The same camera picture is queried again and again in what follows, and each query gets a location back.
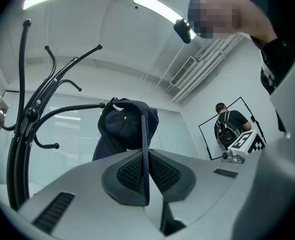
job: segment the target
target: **air vent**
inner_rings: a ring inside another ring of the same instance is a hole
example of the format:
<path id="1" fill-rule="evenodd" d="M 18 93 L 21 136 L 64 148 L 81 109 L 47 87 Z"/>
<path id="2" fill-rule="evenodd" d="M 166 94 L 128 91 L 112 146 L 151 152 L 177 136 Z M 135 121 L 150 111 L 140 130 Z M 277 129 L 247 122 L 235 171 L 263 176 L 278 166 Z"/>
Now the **air vent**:
<path id="1" fill-rule="evenodd" d="M 196 60 L 191 56 L 184 63 L 181 69 L 176 73 L 176 75 L 171 80 L 170 84 L 173 86 L 177 86 L 186 76 L 188 70 L 192 69 L 192 66 L 196 65 Z"/>
<path id="2" fill-rule="evenodd" d="M 74 197 L 75 195 L 70 193 L 61 192 L 58 194 L 58 196 L 38 216 L 33 225 L 43 232 L 50 234 L 62 218 Z"/>
<path id="3" fill-rule="evenodd" d="M 172 188 L 181 178 L 181 173 L 178 169 L 156 155 L 150 154 L 150 164 L 150 174 L 161 193 Z"/>
<path id="4" fill-rule="evenodd" d="M 230 177 L 235 179 L 238 176 L 238 173 L 235 171 L 230 171 L 230 170 L 223 170 L 223 169 L 216 169 L 214 171 L 215 174 L 219 174 L 225 177 Z"/>
<path id="5" fill-rule="evenodd" d="M 136 158 L 118 169 L 116 177 L 123 186 L 140 193 L 140 186 L 143 177 L 142 155 L 138 155 Z"/>

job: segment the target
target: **ceiling vent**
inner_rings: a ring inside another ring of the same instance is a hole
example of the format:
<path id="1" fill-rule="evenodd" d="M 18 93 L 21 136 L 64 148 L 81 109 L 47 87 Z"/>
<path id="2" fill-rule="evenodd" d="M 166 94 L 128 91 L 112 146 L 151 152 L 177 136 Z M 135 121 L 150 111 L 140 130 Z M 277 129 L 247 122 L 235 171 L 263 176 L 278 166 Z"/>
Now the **ceiling vent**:
<path id="1" fill-rule="evenodd" d="M 172 86 L 177 86 L 181 83 L 181 81 L 187 76 L 187 73 L 193 69 L 197 64 L 197 61 L 193 57 L 189 57 L 184 65 L 180 68 L 180 70 L 176 73 L 176 75 L 170 81 Z"/>

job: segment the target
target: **black backpack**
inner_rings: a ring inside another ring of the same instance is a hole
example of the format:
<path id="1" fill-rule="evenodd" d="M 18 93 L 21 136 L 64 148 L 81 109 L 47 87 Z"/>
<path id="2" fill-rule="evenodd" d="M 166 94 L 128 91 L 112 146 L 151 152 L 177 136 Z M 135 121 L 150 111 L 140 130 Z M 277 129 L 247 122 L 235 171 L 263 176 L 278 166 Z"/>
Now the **black backpack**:
<path id="1" fill-rule="evenodd" d="M 229 122 L 230 111 L 224 115 L 224 121 L 220 122 L 219 119 L 215 122 L 217 125 L 217 139 L 221 144 L 223 150 L 228 147 L 241 135 L 239 129 L 231 122 Z"/>

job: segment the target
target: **man with backpack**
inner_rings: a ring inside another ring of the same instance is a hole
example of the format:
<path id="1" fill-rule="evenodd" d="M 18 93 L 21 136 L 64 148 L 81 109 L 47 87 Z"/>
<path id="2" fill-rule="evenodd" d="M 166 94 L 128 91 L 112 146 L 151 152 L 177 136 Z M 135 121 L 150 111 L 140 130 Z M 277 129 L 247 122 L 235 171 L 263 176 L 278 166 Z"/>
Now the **man with backpack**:
<path id="1" fill-rule="evenodd" d="M 251 123 L 239 111 L 228 111 L 224 103 L 215 106 L 218 114 L 214 125 L 214 134 L 217 143 L 223 150 L 227 150 L 242 133 L 252 129 Z"/>
<path id="2" fill-rule="evenodd" d="M 187 21 L 206 39 L 250 35 L 259 49 L 262 85 L 271 95 L 295 61 L 295 17 L 289 13 L 295 10 L 289 6 L 294 7 L 285 0 L 190 0 Z M 278 114 L 277 122 L 278 129 L 286 132 Z"/>

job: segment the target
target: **mesh grille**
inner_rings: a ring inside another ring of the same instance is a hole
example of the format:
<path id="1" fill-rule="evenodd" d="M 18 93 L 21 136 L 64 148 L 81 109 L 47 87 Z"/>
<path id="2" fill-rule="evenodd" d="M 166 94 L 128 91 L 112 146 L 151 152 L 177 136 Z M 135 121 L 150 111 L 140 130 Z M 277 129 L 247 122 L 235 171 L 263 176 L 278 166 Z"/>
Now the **mesh grille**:
<path id="1" fill-rule="evenodd" d="M 150 154 L 151 176 L 161 193 L 172 188 L 181 178 L 179 170 Z"/>
<path id="2" fill-rule="evenodd" d="M 69 207 L 75 195 L 60 193 L 39 215 L 33 225 L 45 233 L 50 233 Z"/>
<path id="3" fill-rule="evenodd" d="M 139 193 L 143 177 L 142 155 L 138 155 L 118 169 L 116 177 L 123 186 Z"/>
<path id="4" fill-rule="evenodd" d="M 175 77 L 171 80 L 172 85 L 176 85 L 176 83 L 181 79 L 181 77 L 188 71 L 188 69 L 192 66 L 192 64 L 195 62 L 195 59 L 190 57 L 187 62 L 183 65 L 183 67 L 177 72 Z"/>

